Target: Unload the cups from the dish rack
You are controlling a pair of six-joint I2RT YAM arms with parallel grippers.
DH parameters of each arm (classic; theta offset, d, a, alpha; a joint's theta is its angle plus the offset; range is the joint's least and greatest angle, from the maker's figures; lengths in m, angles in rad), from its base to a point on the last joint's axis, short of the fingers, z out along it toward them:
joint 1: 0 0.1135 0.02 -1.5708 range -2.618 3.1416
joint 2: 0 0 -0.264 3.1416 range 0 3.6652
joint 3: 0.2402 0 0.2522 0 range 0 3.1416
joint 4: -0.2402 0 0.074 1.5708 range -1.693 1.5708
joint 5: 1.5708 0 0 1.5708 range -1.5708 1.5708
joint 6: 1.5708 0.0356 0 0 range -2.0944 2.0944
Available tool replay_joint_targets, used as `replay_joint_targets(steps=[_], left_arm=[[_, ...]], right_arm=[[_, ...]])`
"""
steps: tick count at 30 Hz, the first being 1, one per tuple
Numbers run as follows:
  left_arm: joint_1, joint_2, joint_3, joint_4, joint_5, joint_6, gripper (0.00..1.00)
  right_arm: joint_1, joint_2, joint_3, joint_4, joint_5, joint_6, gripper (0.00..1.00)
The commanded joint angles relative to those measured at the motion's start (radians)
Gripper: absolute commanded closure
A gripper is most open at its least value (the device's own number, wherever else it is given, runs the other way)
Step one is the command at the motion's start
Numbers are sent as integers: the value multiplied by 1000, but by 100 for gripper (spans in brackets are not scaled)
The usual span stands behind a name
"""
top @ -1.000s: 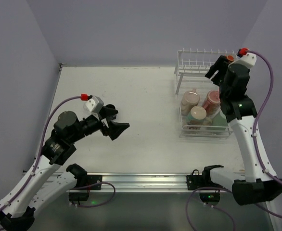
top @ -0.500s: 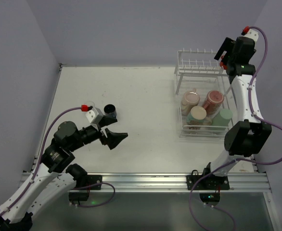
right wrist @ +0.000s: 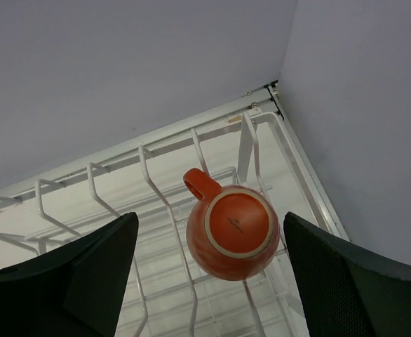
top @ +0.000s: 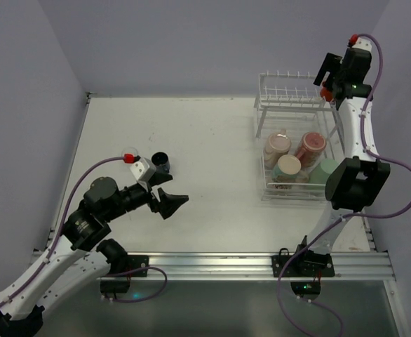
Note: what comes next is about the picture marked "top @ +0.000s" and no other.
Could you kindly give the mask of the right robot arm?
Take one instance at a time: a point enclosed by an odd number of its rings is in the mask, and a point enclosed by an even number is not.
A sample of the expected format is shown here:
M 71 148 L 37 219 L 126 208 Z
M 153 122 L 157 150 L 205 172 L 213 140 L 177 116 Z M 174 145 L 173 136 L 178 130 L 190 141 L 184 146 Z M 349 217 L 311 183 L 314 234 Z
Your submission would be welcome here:
M 390 175 L 378 159 L 370 120 L 372 87 L 364 84 L 372 62 L 370 47 L 349 47 L 343 56 L 328 53 L 314 84 L 329 93 L 343 133 L 344 158 L 325 184 L 327 206 L 298 248 L 300 256 L 324 263 L 346 223 L 373 204 Z

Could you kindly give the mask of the mint green cup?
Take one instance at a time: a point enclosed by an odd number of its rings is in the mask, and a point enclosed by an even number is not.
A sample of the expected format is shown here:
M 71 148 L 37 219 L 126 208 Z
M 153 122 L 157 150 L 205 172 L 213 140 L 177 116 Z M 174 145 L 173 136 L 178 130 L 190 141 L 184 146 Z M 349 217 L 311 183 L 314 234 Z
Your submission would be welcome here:
M 312 184 L 312 187 L 324 187 L 328 178 L 338 166 L 339 163 L 334 159 L 323 159 L 309 173 L 309 183 Z

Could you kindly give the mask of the orange mug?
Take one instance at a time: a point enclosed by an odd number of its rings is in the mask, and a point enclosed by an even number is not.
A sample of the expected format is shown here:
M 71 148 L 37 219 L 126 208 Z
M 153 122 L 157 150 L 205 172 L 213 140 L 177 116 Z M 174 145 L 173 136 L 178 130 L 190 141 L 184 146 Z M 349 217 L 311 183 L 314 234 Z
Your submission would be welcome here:
M 327 84 L 327 81 L 323 81 L 321 83 L 320 96 L 326 102 L 328 102 L 328 103 L 332 102 L 333 99 L 334 99 L 334 95 L 332 93 L 332 84 Z

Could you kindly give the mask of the cream mug with teal base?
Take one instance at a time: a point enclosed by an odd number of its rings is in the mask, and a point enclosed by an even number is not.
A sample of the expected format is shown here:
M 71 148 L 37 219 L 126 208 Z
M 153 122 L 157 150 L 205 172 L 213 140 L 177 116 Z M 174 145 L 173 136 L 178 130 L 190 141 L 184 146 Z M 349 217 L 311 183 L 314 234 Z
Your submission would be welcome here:
M 300 160 L 290 154 L 280 157 L 271 171 L 271 179 L 275 183 L 293 183 L 301 171 Z

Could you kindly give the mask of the light pink ribbed mug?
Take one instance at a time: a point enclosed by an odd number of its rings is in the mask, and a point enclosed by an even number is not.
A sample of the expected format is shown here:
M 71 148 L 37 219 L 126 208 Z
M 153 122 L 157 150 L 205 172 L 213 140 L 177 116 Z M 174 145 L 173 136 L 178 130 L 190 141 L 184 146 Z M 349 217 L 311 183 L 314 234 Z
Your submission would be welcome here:
M 275 133 L 271 133 L 264 145 L 264 164 L 268 169 L 272 169 L 277 161 L 285 154 L 288 154 L 292 142 L 283 128 Z

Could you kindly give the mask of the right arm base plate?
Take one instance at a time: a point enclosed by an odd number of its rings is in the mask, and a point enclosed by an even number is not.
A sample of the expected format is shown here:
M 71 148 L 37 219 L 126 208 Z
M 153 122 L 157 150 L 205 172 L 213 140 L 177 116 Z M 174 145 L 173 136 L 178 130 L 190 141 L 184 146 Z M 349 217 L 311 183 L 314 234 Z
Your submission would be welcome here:
M 330 254 L 317 254 L 310 250 L 301 254 L 283 268 L 292 255 L 287 248 L 282 248 L 271 256 L 271 268 L 274 277 L 334 277 L 335 269 Z

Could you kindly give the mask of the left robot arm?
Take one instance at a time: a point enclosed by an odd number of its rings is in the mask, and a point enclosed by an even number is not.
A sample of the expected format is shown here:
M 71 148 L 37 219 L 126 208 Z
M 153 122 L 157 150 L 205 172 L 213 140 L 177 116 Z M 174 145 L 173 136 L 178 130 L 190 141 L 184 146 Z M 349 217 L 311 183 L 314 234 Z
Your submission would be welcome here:
M 167 194 L 153 186 L 172 180 L 167 173 L 132 167 L 136 184 L 120 189 L 113 178 L 95 179 L 79 207 L 60 226 L 54 240 L 39 258 L 0 292 L 0 336 L 35 336 L 44 314 L 66 295 L 102 276 L 128 276 L 148 270 L 132 269 L 126 250 L 114 239 L 109 224 L 117 218 L 148 206 L 162 218 L 171 217 L 187 203 L 187 195 Z

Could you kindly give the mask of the dark blue mug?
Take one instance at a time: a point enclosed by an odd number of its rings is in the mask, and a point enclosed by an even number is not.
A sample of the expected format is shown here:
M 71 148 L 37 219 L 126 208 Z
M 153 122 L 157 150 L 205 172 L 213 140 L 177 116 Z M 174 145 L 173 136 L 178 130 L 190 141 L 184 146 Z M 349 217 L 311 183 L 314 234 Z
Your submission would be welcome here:
M 165 152 L 156 152 L 151 156 L 151 162 L 158 171 L 170 173 L 170 160 Z

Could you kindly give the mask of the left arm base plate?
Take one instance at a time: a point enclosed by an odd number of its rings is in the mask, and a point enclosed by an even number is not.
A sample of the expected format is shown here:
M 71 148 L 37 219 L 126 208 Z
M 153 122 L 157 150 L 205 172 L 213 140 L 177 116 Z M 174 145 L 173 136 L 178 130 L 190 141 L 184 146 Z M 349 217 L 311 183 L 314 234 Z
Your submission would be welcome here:
M 149 267 L 148 255 L 125 254 L 115 258 L 110 265 L 107 277 L 146 277 L 147 267 Z

